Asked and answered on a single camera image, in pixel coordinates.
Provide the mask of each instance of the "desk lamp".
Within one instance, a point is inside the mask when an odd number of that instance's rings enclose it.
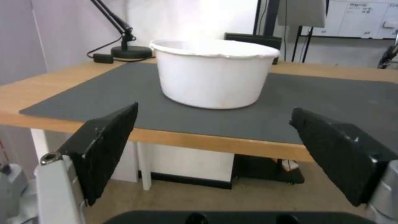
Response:
[[[87,53],[87,56],[93,58],[95,62],[99,63],[113,63],[113,61],[131,61],[132,59],[147,59],[152,57],[152,51],[148,47],[140,46],[128,46],[129,41],[136,40],[136,37],[131,33],[133,30],[125,21],[119,16],[114,14],[101,0],[91,0],[91,2],[101,11],[101,13],[112,23],[112,25],[119,31],[120,38],[98,47]],[[93,54],[91,53],[98,51],[106,46],[109,46],[121,39],[121,46],[113,47],[111,54]]]

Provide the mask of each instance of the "black stand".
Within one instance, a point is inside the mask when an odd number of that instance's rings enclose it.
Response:
[[[101,0],[91,1],[122,35],[121,46],[114,47],[111,50],[113,57],[119,59],[143,59],[152,57],[152,50],[148,47],[128,46],[127,43],[129,41],[136,40],[135,36],[131,34],[133,30],[132,27],[112,13]]]
[[[247,177],[263,180],[287,182],[291,184],[304,183],[300,168],[286,171],[282,167],[282,160],[277,162],[270,158],[235,154],[232,176]]]

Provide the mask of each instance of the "writing on whiteboard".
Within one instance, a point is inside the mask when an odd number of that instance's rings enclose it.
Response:
[[[330,0],[326,26],[314,28],[314,36],[395,38],[398,32],[398,0]],[[307,27],[302,35],[307,35]]]

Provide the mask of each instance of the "gray mat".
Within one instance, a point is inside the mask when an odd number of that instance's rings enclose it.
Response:
[[[398,151],[398,86],[387,82],[269,74],[255,104],[208,110],[164,96],[156,65],[130,63],[20,113],[86,121],[133,102],[139,103],[139,128],[287,143],[301,143],[288,124],[293,108],[300,106],[356,124]]]

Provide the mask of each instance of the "white bowl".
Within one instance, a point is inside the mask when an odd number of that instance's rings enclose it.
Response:
[[[227,40],[156,40],[160,84],[170,99],[201,108],[253,104],[279,51]]]

